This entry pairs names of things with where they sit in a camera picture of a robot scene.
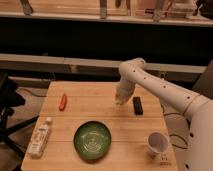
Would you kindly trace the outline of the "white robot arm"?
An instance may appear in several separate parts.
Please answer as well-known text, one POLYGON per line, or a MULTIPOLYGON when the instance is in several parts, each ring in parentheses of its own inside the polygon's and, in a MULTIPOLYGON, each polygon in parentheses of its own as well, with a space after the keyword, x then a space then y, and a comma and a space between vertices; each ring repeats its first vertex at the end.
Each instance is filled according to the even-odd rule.
POLYGON ((116 103, 125 104, 136 84, 162 99, 191 121, 185 171, 213 171, 213 99, 153 76, 145 65, 142 58, 120 63, 116 103))

